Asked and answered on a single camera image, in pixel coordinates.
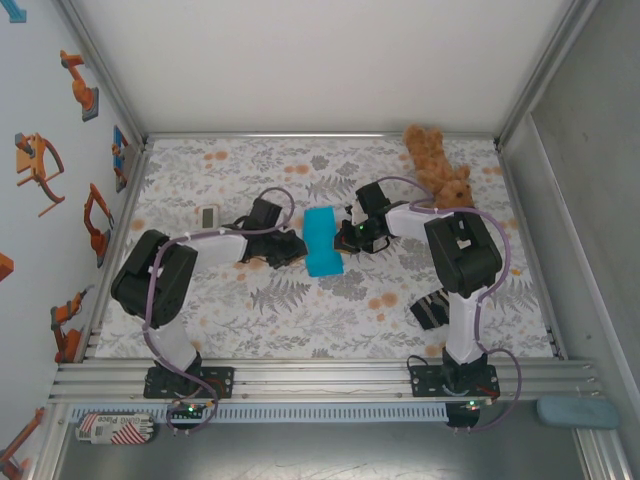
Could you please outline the blue cloth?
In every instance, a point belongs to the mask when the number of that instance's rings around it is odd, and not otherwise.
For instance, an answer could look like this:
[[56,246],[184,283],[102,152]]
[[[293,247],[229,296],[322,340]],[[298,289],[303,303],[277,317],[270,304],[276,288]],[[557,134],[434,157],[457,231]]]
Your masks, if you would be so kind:
[[332,207],[308,209],[304,213],[303,240],[307,247],[307,272],[312,278],[342,275],[342,256],[334,249],[338,232]]

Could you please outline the floral print tablecloth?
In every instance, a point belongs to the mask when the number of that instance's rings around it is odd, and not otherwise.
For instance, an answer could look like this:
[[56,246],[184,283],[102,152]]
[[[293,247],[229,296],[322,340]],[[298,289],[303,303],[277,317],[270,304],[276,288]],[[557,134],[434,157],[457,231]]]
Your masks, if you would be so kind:
[[[448,140],[448,160],[468,165],[475,204],[501,229],[498,248],[512,256],[510,273],[482,311],[482,343],[519,357],[552,350],[509,201],[489,140]],[[379,181],[392,200],[419,191],[408,184],[413,164],[398,139],[160,139],[148,155],[127,245],[149,229],[176,237],[195,229],[196,208],[217,204],[228,223],[264,195],[293,210],[344,209],[361,186]],[[447,330],[423,330],[410,311],[440,286],[428,248],[398,238],[383,251],[344,258],[342,275],[312,278],[303,262],[272,269],[260,259],[223,264],[195,275],[180,317],[206,358],[436,357]]]

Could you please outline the white digital clock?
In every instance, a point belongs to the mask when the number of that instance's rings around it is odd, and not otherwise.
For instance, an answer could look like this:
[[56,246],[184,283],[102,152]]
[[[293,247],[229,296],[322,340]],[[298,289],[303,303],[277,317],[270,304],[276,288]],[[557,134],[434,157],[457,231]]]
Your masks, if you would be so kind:
[[220,225],[220,208],[217,204],[196,208],[196,226],[199,230],[210,230]]

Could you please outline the brown teddy bear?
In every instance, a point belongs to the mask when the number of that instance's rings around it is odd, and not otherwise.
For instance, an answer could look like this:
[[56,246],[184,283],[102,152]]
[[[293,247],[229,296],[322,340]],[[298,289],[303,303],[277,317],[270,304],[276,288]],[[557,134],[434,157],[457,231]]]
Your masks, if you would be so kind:
[[468,165],[453,167],[446,157],[443,133],[439,128],[425,129],[413,124],[403,134],[403,141],[413,159],[417,180],[434,197],[441,209],[475,206],[469,182]]

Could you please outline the black white striped sock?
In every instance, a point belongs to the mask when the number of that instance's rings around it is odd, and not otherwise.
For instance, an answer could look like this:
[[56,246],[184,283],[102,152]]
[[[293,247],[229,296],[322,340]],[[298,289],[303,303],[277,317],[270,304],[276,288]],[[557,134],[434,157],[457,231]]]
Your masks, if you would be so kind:
[[449,295],[444,289],[436,290],[417,300],[411,307],[423,330],[433,330],[449,324]]

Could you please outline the red white striped package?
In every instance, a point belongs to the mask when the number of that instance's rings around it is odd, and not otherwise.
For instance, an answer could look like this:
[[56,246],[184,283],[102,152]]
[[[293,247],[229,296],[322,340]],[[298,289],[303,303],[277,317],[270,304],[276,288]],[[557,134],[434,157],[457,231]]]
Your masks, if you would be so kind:
[[155,420],[146,413],[88,413],[75,429],[76,439],[91,445],[143,445],[155,433]]

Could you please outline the blue-grey pad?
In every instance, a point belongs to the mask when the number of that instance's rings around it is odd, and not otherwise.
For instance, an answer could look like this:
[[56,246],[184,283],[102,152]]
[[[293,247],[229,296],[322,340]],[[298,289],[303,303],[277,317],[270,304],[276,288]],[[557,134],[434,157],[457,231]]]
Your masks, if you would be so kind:
[[620,422],[616,407],[604,399],[544,396],[536,410],[540,420],[553,427],[615,430]]

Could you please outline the aluminium rail bed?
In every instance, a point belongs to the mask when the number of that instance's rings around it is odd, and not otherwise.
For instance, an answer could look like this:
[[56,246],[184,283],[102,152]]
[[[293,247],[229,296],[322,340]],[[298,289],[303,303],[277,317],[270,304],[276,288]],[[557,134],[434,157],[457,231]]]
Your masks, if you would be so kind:
[[[408,402],[413,399],[403,359],[206,360],[235,370],[234,403]],[[149,359],[89,359],[58,368],[48,397],[56,403],[143,402]],[[587,361],[525,358],[522,400],[540,396],[603,397],[596,367]]]

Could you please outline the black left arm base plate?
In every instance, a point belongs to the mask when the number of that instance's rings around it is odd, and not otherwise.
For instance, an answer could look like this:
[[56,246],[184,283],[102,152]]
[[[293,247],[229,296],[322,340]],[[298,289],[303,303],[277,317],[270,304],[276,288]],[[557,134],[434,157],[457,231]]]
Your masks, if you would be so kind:
[[[207,383],[219,399],[232,396],[235,370],[232,367],[201,367],[200,379]],[[211,398],[210,392],[194,382],[161,366],[150,368],[144,379],[145,399]]]

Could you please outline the aluminium side rail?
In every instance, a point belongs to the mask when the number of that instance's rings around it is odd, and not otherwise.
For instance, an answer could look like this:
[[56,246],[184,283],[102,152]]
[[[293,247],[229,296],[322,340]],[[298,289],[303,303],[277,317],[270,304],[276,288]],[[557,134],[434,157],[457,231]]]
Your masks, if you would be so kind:
[[503,147],[497,139],[494,140],[494,147],[497,153],[499,164],[503,170],[506,189],[511,200],[512,208],[518,222],[518,230],[522,241],[523,249],[527,258],[529,270],[533,280],[535,292],[540,306],[542,320],[547,332],[548,343],[553,352],[553,356],[558,360],[566,360],[564,342],[549,296],[541,265],[536,253],[534,242],[529,230],[524,208],[521,204],[519,192],[517,190],[513,175],[503,154]]
[[133,217],[135,205],[140,193],[142,180],[144,179],[145,168],[148,161],[147,145],[143,142],[136,153],[135,162],[132,166],[132,177],[126,188],[122,211],[116,225],[115,235],[112,237],[109,250],[106,255],[100,282],[98,284],[96,299],[91,316],[87,320],[74,358],[75,363],[82,363],[87,358],[95,356],[96,340],[92,337],[100,337],[101,327],[105,313],[110,302],[111,281],[119,269],[120,261],[125,249],[126,240]]

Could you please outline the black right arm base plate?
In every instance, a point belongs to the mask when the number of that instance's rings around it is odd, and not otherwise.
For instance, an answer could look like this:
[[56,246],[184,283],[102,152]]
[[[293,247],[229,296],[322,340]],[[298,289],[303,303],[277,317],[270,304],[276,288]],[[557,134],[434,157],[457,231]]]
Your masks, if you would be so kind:
[[479,397],[498,398],[500,386],[496,368],[488,365],[462,386],[449,387],[441,366],[414,365],[409,368],[414,397]]

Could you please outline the blue orange machine wall sticker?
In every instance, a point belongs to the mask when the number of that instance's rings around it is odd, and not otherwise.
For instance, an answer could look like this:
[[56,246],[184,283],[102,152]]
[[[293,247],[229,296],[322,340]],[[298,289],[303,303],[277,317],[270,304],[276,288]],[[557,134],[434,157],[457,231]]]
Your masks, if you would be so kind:
[[111,151],[113,171],[115,174],[115,189],[117,193],[120,193],[127,187],[137,150],[135,145],[129,143],[117,125],[113,127]]

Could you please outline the aluminium upright post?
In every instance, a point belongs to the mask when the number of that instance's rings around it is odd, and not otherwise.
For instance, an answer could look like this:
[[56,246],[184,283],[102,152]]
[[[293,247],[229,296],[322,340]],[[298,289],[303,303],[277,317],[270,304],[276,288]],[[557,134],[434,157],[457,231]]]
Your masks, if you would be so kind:
[[506,116],[499,134],[494,138],[494,145],[498,151],[503,149],[513,137],[520,122],[534,109],[601,1],[570,0],[530,78]]
[[99,42],[91,33],[88,20],[76,0],[50,0],[59,17],[65,23],[66,29],[73,37],[81,55],[89,62],[89,68],[106,91],[106,96],[112,102],[113,108],[128,129],[132,140],[143,149],[148,134],[137,118],[133,107],[126,98],[124,89],[113,75]]

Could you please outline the orange gripper frame wall sticker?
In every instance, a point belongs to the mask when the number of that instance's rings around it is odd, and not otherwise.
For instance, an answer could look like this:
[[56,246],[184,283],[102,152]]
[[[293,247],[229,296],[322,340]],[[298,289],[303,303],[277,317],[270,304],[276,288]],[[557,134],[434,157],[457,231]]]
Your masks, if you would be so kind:
[[[38,217],[41,218],[66,199],[64,195],[57,195],[51,189],[49,183],[65,172],[63,161],[54,145],[39,133],[24,135],[17,133],[14,137],[16,147],[16,172],[28,175],[17,182],[21,187],[29,182],[35,182],[50,201],[50,205],[42,210]],[[45,157],[49,155],[55,165],[56,171],[48,174],[45,165]]]

